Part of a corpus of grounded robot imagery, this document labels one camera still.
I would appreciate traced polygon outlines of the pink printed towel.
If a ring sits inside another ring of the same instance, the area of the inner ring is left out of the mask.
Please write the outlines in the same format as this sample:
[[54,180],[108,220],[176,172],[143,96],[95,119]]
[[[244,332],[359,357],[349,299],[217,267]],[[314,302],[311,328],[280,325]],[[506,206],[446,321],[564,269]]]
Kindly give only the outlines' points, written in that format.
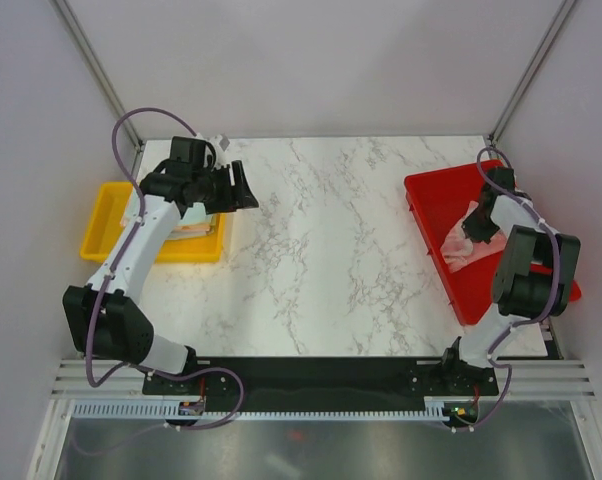
[[505,248],[507,238],[501,230],[491,237],[489,243],[475,243],[466,237],[462,228],[463,221],[477,206],[476,201],[469,202],[466,213],[448,232],[440,248],[443,260],[451,273],[458,272],[472,263],[503,251]]

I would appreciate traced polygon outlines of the mint green towel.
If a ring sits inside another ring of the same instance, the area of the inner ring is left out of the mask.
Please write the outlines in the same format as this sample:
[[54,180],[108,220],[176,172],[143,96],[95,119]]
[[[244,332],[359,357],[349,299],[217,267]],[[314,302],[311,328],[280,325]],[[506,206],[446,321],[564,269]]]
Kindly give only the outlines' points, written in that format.
[[[132,190],[127,201],[124,213],[121,216],[120,225],[122,227],[125,227],[131,219],[134,219],[138,215],[139,206],[139,196],[135,190]],[[212,214],[206,213],[205,206],[203,203],[195,203],[192,207],[186,210],[184,216],[180,219],[177,225],[200,223],[203,222],[208,215]]]

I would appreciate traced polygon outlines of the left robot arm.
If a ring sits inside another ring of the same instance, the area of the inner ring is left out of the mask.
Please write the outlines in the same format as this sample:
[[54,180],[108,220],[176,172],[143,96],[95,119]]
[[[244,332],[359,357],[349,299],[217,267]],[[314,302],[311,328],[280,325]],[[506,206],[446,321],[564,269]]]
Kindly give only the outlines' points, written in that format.
[[158,335],[138,302],[161,247],[188,211],[201,207],[212,215],[258,207],[241,161],[225,160],[228,146],[222,135],[175,136],[167,159],[134,186],[136,215],[86,284],[63,295],[74,346],[86,360],[164,372],[178,394],[197,388],[200,371],[187,362],[191,348]]

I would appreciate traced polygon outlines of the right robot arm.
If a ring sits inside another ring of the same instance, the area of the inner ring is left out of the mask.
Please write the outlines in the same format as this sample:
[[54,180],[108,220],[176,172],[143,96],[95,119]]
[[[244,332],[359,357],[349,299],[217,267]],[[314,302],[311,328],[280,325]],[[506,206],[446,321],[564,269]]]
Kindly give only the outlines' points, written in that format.
[[527,326],[562,314],[570,299],[581,242],[560,233],[517,189],[514,170],[481,171],[479,199],[445,237],[441,254],[458,272],[501,248],[491,285],[491,304],[472,330],[448,347],[438,370],[439,385],[461,394],[486,375]]

